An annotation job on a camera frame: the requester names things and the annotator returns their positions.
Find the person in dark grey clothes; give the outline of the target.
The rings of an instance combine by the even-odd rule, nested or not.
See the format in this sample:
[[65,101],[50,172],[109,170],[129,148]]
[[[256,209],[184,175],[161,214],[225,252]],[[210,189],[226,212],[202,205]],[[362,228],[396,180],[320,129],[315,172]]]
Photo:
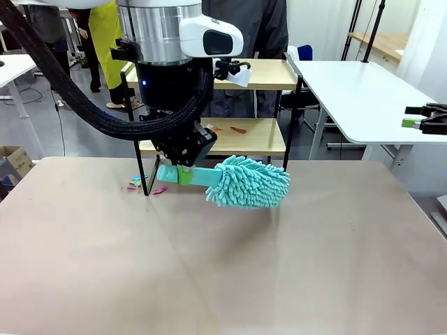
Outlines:
[[31,24],[47,46],[58,53],[68,52],[66,33],[59,9],[55,6],[28,5]]

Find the teal chenille duster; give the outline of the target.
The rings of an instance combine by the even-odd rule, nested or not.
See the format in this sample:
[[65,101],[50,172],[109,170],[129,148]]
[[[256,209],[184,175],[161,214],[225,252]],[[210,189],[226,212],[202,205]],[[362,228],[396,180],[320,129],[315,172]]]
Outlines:
[[219,207],[273,208],[285,198],[290,174],[244,156],[231,156],[213,168],[160,166],[156,178],[182,186],[203,186],[206,200]]

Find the person in yellow apron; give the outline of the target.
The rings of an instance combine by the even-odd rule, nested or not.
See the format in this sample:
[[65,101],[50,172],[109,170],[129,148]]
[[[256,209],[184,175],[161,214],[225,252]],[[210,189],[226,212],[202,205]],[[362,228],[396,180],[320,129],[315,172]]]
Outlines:
[[106,103],[106,107],[111,110],[124,111],[126,107],[125,89],[120,73],[126,62],[114,60],[111,54],[111,50],[117,47],[116,40],[122,37],[116,1],[111,0],[92,8],[88,23],[96,56],[110,94],[110,102]]

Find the wooden desk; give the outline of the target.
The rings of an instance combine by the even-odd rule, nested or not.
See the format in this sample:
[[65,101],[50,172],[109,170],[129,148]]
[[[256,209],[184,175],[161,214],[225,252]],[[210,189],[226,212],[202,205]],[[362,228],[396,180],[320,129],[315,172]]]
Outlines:
[[[370,33],[351,32],[348,36],[361,44],[360,54],[364,54],[369,44]],[[401,61],[409,34],[400,32],[378,32],[375,36],[371,54],[378,54],[383,60],[399,63]]]

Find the person in grey jacket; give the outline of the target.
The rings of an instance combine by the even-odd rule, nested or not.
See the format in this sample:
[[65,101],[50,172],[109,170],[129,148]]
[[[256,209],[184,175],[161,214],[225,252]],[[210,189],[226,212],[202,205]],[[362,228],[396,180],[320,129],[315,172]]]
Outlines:
[[[286,0],[202,0],[203,13],[235,25],[244,36],[241,57],[281,59],[288,47]],[[272,118],[276,93],[215,90],[204,117]]]

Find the black stand pole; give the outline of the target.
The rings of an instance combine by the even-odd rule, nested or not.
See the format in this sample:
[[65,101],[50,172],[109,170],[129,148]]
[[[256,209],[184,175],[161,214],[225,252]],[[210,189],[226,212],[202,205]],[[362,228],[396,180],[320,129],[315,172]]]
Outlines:
[[364,55],[363,60],[362,60],[362,62],[365,63],[365,64],[369,61],[369,56],[370,56],[370,53],[372,51],[372,47],[373,47],[373,44],[374,44],[374,40],[376,38],[376,33],[377,33],[379,25],[380,25],[380,21],[381,21],[382,15],[383,15],[383,10],[385,8],[385,5],[386,5],[386,0],[381,0],[381,2],[379,4],[379,9],[378,9],[378,12],[377,12],[377,15],[376,15],[376,19],[375,19],[375,22],[374,22],[374,26],[373,26],[372,32],[370,34],[370,37],[369,37],[369,42],[367,44],[365,55]]
[[356,24],[357,24],[357,21],[358,21],[358,16],[360,14],[361,6],[362,6],[362,0],[356,0],[355,6],[354,6],[354,9],[353,9],[353,14],[352,14],[352,17],[351,17],[351,22],[350,22],[350,25],[349,25],[349,30],[348,30],[348,33],[346,35],[346,40],[345,40],[345,43],[344,43],[344,49],[343,49],[342,57],[341,57],[342,61],[345,61],[347,56],[348,56],[349,48],[350,48],[351,40],[352,40],[352,37],[350,36],[350,34],[353,33],[355,28],[356,28]]

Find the brown cardboard box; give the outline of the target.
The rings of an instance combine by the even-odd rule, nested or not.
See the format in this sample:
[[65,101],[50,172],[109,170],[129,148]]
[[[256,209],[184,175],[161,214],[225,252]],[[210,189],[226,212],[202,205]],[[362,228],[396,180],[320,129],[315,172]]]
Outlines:
[[0,181],[9,181],[16,185],[34,167],[23,147],[0,146]]

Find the large white table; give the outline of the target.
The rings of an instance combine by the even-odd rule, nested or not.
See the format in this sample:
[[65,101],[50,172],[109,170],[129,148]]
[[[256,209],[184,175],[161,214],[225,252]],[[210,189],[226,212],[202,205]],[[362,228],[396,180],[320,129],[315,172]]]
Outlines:
[[290,66],[317,97],[321,113],[309,153],[315,160],[324,121],[330,117],[344,137],[367,148],[380,146],[401,166],[415,144],[447,144],[447,136],[425,135],[402,127],[406,107],[420,107],[430,98],[379,65],[359,61],[291,61]]

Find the wooden shelf with black frame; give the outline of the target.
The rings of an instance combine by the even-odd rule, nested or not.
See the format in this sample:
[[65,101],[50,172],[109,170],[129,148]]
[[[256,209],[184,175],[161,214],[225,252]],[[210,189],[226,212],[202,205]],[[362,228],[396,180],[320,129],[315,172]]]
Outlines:
[[[214,82],[218,90],[252,90],[275,92],[273,118],[211,118],[202,119],[202,125],[212,124],[222,128],[217,132],[218,139],[210,149],[207,157],[216,159],[219,156],[262,156],[269,158],[278,156],[288,160],[290,145],[284,142],[277,117],[283,91],[294,90],[297,79],[286,57],[281,59],[240,59],[251,64],[251,79],[247,88],[240,87],[229,81]],[[231,126],[243,128],[245,134],[238,133]]]

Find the person in black clothes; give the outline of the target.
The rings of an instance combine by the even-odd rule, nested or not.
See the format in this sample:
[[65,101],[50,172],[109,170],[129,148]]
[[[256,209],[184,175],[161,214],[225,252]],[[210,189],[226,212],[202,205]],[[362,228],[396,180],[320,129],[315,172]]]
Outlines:
[[93,93],[100,92],[101,81],[99,74],[99,62],[96,56],[94,43],[89,29],[89,18],[91,9],[68,9],[70,14],[75,18],[78,25],[81,44],[85,53],[85,57],[89,66],[91,75],[90,90]]

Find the blue office chair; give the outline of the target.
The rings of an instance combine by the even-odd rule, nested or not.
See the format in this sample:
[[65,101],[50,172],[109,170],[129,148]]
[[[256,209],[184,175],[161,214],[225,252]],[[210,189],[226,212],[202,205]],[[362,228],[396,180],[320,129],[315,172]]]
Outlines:
[[[299,47],[289,45],[287,49],[287,53],[294,60],[299,61],[312,61],[313,60],[313,48],[311,45],[302,45]],[[295,102],[295,92],[294,91],[284,91],[281,95],[281,100],[279,104],[279,111],[290,110],[291,111],[291,126],[296,126],[298,124],[298,120],[302,118],[305,126],[315,133],[316,126],[311,126],[307,120],[305,119],[305,111],[306,110],[317,110],[318,113],[321,113],[321,104],[318,102],[318,99],[311,92],[308,86],[303,83],[301,88],[301,98],[299,100],[300,104],[296,108],[296,114],[294,111],[294,102]]]

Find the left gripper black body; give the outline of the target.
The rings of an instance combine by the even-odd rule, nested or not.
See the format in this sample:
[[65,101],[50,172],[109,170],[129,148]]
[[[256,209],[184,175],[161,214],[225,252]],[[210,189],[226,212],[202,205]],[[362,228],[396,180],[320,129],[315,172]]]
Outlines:
[[169,142],[180,151],[184,139],[199,127],[212,97],[212,60],[193,59],[174,66],[135,65],[143,103],[159,112],[151,116],[156,134],[150,140]]

